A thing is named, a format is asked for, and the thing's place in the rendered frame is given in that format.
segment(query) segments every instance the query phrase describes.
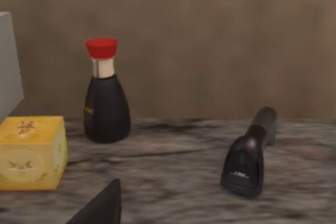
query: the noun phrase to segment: scanner handle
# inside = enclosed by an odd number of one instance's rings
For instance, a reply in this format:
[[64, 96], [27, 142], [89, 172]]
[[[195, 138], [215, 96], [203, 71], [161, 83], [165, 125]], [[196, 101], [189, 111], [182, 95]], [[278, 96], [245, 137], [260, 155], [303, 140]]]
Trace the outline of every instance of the scanner handle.
[[277, 112], [271, 107], [264, 107], [253, 118], [246, 135], [252, 136], [260, 142], [273, 145], [275, 143]]

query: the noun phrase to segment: soy sauce bottle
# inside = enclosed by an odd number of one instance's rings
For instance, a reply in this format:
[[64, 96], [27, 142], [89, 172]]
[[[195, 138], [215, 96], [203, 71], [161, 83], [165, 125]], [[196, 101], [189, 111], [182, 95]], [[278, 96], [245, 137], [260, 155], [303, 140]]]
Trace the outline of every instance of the soy sauce bottle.
[[122, 140], [131, 128], [127, 99], [114, 72], [117, 43], [108, 38], [86, 42], [93, 72], [85, 101], [84, 129], [86, 137], [96, 143]]

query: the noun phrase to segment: bottle neck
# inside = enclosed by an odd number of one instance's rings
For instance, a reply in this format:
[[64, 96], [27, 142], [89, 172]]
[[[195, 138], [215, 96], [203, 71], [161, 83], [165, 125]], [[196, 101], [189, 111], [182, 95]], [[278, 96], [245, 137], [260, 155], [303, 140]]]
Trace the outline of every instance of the bottle neck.
[[113, 58], [107, 60], [92, 59], [92, 76], [95, 78], [108, 78], [115, 74]]

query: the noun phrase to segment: logo on scanner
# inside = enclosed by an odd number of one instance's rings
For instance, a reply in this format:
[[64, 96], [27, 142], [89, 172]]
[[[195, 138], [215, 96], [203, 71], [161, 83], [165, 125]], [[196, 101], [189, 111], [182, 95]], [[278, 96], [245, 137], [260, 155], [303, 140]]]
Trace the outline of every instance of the logo on scanner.
[[230, 173], [230, 174], [232, 174], [234, 176], [237, 176], [237, 177], [241, 177], [241, 178], [250, 178], [245, 173], [241, 173], [241, 172], [237, 172], [237, 171], [235, 171], [234, 173]]

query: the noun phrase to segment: red bottle cap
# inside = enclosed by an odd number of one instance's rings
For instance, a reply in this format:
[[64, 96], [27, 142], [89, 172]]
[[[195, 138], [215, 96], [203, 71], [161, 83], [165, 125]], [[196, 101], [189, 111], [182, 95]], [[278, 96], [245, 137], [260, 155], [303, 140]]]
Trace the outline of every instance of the red bottle cap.
[[116, 53], [116, 39], [90, 39], [85, 44], [93, 59], [111, 59]]

